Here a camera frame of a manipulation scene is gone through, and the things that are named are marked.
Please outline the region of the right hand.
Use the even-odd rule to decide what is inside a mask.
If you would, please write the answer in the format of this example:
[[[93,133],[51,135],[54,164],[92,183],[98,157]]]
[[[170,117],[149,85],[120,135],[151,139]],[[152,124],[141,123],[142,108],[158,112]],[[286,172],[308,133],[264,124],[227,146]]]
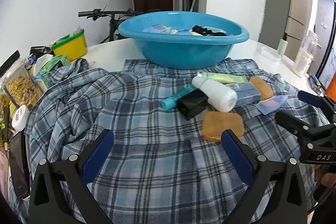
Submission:
[[[331,165],[315,165],[314,181],[328,189],[335,189],[335,169]]]

